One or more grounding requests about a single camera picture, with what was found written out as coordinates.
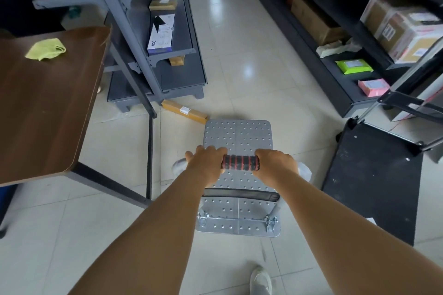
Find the rag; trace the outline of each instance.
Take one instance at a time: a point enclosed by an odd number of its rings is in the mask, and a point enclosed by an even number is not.
[[[65,51],[66,48],[59,39],[46,39],[34,43],[25,57],[41,61],[42,59],[53,59]]]

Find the caster wheel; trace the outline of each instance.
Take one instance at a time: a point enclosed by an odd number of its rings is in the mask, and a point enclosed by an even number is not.
[[[339,142],[342,134],[343,134],[343,132],[340,132],[339,134],[337,134],[335,136],[335,141]]]

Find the foam grip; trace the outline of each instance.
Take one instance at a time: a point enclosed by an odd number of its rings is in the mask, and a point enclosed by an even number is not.
[[[260,161],[257,156],[225,155],[221,168],[254,171],[260,169]]]

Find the black platform cart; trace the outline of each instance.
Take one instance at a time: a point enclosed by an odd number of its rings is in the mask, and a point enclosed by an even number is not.
[[[336,136],[337,150],[322,190],[404,242],[413,245],[423,153],[443,143],[424,145],[365,122],[379,105],[390,105],[443,124],[443,108],[397,91],[409,77],[443,49],[443,38],[395,82],[360,117],[351,118]],[[426,107],[438,115],[420,111]]]

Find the perforated metal platform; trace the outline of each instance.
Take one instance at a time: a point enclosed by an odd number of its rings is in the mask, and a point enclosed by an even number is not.
[[[206,123],[203,145],[226,147],[230,155],[253,156],[258,148],[272,149],[271,124],[266,120],[210,119]],[[217,192],[219,197],[202,197],[195,225],[197,231],[269,237],[280,234],[278,213],[275,219],[266,222],[275,206],[272,200],[276,200],[266,195],[273,193],[275,197],[276,191],[265,186],[252,172],[226,170],[213,185],[211,193],[217,195]],[[242,198],[245,194],[252,198]]]

